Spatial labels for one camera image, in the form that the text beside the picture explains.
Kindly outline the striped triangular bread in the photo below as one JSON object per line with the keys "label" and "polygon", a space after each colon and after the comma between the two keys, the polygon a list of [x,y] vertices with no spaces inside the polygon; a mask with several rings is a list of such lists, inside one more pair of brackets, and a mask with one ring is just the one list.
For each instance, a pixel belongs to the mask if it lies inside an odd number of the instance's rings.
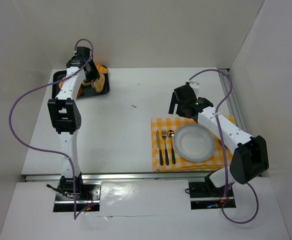
{"label": "striped triangular bread", "polygon": [[106,66],[101,65],[101,64],[96,64],[95,66],[96,66],[99,74],[105,75],[105,74],[109,73],[108,68]]}

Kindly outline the silver metal tongs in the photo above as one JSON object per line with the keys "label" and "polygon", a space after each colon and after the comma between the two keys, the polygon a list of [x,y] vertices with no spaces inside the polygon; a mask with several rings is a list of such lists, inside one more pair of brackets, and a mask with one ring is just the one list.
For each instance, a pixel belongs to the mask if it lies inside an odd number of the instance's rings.
{"label": "silver metal tongs", "polygon": [[102,85],[102,79],[99,78],[99,79],[96,79],[96,80],[92,80],[91,81],[91,86],[93,88],[95,88],[96,90],[97,89],[102,89],[103,88],[103,85]]}

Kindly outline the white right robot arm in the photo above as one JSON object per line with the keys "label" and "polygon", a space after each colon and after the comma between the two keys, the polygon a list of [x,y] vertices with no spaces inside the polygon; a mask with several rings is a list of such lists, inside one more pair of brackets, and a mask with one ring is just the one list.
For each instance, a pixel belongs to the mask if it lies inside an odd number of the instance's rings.
{"label": "white right robot arm", "polygon": [[269,169],[266,140],[238,128],[220,114],[213,103],[198,97],[199,88],[187,83],[174,89],[169,106],[169,114],[194,120],[206,127],[224,143],[232,154],[229,166],[214,171],[205,177],[205,183],[212,188],[228,184],[246,184]]}

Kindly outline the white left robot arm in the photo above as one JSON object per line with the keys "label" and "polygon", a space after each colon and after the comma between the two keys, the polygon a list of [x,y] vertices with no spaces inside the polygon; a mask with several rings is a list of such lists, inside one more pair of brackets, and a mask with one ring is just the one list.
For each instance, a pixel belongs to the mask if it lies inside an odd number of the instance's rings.
{"label": "white left robot arm", "polygon": [[87,77],[96,77],[98,71],[93,67],[92,51],[88,47],[77,46],[74,56],[66,64],[66,76],[55,98],[47,103],[53,128],[61,143],[62,171],[59,181],[60,191],[84,192],[82,172],[78,163],[77,136],[82,124],[82,117],[76,105],[78,92]]}

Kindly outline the oval bread roll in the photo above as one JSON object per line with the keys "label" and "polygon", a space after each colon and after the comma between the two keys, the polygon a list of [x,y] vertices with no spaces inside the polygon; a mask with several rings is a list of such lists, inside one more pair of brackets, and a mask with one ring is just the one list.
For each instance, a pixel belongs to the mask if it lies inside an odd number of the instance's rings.
{"label": "oval bread roll", "polygon": [[99,75],[99,78],[93,82],[93,85],[94,85],[96,92],[101,93],[103,91],[104,85],[105,85],[105,75],[101,73]]}

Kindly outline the black baking tray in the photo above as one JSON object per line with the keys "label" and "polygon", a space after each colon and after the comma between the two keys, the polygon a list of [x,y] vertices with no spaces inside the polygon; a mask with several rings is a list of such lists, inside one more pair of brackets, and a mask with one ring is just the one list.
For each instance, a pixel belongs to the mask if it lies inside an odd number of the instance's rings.
{"label": "black baking tray", "polygon": [[[97,95],[103,95],[105,94],[104,89],[109,90],[109,84],[108,84],[108,75],[105,74],[105,83],[104,83],[104,88],[103,91],[101,93],[97,93],[95,88],[92,87],[92,85],[89,86],[82,86],[82,81],[85,79],[85,72],[84,72],[84,67],[88,64],[88,62],[86,62],[85,64],[81,64],[79,62],[68,62],[67,63],[67,68],[64,71],[59,71],[57,73],[55,73],[53,75],[53,81],[52,81],[52,98],[48,101],[49,104],[52,103],[70,103],[73,104],[76,99],[81,98],[82,95],[84,95],[84,97],[94,97]],[[65,80],[68,80],[70,78],[73,77],[77,77],[79,78],[79,80],[81,81],[81,87],[82,87],[82,93],[80,96],[78,96],[76,99],[58,99],[56,98],[57,94],[60,92],[60,87],[59,87],[59,83],[62,81],[62,78],[65,77]]]}

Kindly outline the round fluted orange cake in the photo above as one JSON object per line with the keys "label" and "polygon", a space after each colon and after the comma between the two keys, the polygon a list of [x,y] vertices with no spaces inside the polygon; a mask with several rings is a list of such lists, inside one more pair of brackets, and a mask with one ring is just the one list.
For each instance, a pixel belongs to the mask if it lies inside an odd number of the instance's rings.
{"label": "round fluted orange cake", "polygon": [[60,91],[57,94],[56,98],[60,100],[75,100],[79,97],[83,90],[81,87],[81,80],[78,77],[72,77],[68,80],[65,80],[66,77],[62,78],[62,81],[58,84]]}

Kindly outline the yellow white checkered cloth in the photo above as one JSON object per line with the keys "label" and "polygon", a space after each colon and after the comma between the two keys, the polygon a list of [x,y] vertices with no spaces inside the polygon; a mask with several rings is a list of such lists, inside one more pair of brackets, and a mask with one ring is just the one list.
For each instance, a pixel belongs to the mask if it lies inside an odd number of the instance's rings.
{"label": "yellow white checkered cloth", "polygon": [[[215,170],[223,168],[224,165],[224,155],[221,144],[219,143],[219,138],[214,135],[210,130],[210,133],[214,137],[215,141],[215,151],[214,154],[203,162],[191,162],[182,158],[175,150],[174,144],[174,154],[176,164],[172,163],[172,154],[171,154],[171,141],[167,136],[166,146],[168,151],[169,165],[166,165],[165,158],[165,145],[162,139],[162,129],[166,129],[166,135],[168,130],[173,130],[175,132],[182,126],[196,124],[193,119],[184,118],[184,117],[172,117],[172,118],[152,118],[151,119],[151,146],[152,146],[152,170],[154,172],[181,172],[181,171],[208,171],[213,172]],[[163,165],[160,165],[159,149],[157,148],[156,143],[156,131],[159,131],[161,151],[163,157]]]}

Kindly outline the white round plate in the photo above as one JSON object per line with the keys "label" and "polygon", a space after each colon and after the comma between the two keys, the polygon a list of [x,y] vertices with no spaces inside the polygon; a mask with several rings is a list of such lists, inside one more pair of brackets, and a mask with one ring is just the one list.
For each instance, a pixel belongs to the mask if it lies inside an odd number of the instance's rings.
{"label": "white round plate", "polygon": [[214,136],[199,124],[187,124],[174,134],[176,152],[190,162],[201,163],[213,156],[216,148]]}

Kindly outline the gold black handled spoon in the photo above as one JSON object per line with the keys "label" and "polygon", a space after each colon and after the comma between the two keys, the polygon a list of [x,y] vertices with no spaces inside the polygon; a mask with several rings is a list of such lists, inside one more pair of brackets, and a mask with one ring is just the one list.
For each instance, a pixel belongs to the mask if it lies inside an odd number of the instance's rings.
{"label": "gold black handled spoon", "polygon": [[174,143],[173,143],[173,138],[174,138],[175,132],[173,130],[168,130],[167,136],[170,139],[170,144],[171,144],[171,158],[172,158],[172,164],[176,164],[176,157],[175,157],[175,151],[174,151]]}

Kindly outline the black handled fork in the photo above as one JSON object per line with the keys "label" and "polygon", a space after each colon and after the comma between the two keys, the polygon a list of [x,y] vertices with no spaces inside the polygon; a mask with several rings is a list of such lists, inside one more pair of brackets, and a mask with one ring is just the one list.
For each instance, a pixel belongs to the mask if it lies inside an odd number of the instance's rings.
{"label": "black handled fork", "polygon": [[169,165],[169,155],[168,155],[167,144],[166,144],[166,140],[167,140],[166,129],[161,130],[161,137],[164,141],[165,164],[168,166]]}

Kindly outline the aluminium rail right side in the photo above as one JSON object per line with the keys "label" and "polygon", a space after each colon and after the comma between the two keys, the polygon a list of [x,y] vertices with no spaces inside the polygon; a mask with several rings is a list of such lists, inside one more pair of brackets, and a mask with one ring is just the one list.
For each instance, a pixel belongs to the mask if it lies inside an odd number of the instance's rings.
{"label": "aluminium rail right side", "polygon": [[[223,73],[218,73],[218,75],[219,75],[219,79],[220,79],[220,82],[221,82],[221,86],[222,86],[223,92],[224,92],[225,95],[227,95],[227,93],[231,89],[230,81],[226,77],[226,75],[228,77],[230,76],[229,75],[229,69],[222,68],[222,69],[219,69],[219,71],[223,72]],[[244,130],[246,132],[247,129],[246,129],[246,126],[245,126],[245,123],[244,123],[244,119],[243,119],[242,114],[241,114],[241,110],[239,108],[239,104],[238,104],[234,89],[231,91],[231,93],[228,96],[226,102],[227,102],[227,107],[228,107],[229,113],[234,117],[236,125],[240,129],[242,129],[242,130]]]}

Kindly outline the aluminium rail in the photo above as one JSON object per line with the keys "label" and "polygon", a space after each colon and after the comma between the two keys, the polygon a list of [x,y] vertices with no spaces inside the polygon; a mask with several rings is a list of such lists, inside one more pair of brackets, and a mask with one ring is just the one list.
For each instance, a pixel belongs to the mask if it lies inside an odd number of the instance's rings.
{"label": "aluminium rail", "polygon": [[143,180],[177,180],[177,179],[204,179],[210,171],[186,172],[132,172],[132,173],[105,173],[83,174],[82,180],[88,181],[143,181]]}
{"label": "aluminium rail", "polygon": [[[218,75],[219,75],[219,79],[220,79],[220,82],[221,82],[221,86],[222,86],[223,92],[224,92],[225,95],[227,95],[227,93],[231,89],[230,81],[226,77],[226,75],[228,77],[230,76],[229,75],[229,69],[222,68],[222,69],[219,69],[219,71],[223,72],[223,73],[218,73]],[[239,108],[239,104],[238,104],[234,89],[231,91],[231,93],[228,96],[226,102],[227,102],[227,107],[228,107],[229,113],[234,117],[236,125],[240,129],[242,129],[242,130],[244,130],[246,132],[247,129],[246,129],[246,126],[245,126],[245,123],[244,123],[244,119],[243,119],[242,114],[241,114],[241,110]]]}

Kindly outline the black handled knife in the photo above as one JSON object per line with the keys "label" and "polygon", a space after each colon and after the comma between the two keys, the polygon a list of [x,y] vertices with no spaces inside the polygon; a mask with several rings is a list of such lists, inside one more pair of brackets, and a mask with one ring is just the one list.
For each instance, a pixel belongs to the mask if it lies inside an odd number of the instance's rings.
{"label": "black handled knife", "polygon": [[163,154],[162,154],[162,149],[161,149],[159,130],[156,131],[156,145],[157,145],[157,148],[159,150],[159,164],[161,166],[163,166],[164,160],[163,160]]}

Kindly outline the aluminium rail front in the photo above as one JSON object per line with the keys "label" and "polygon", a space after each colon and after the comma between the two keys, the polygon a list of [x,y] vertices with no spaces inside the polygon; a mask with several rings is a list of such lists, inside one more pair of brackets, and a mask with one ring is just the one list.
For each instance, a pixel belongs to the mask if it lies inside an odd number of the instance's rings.
{"label": "aluminium rail front", "polygon": [[210,171],[186,172],[132,172],[132,173],[105,173],[83,174],[82,180],[88,181],[143,181],[143,180],[177,180],[177,179],[204,179]]}

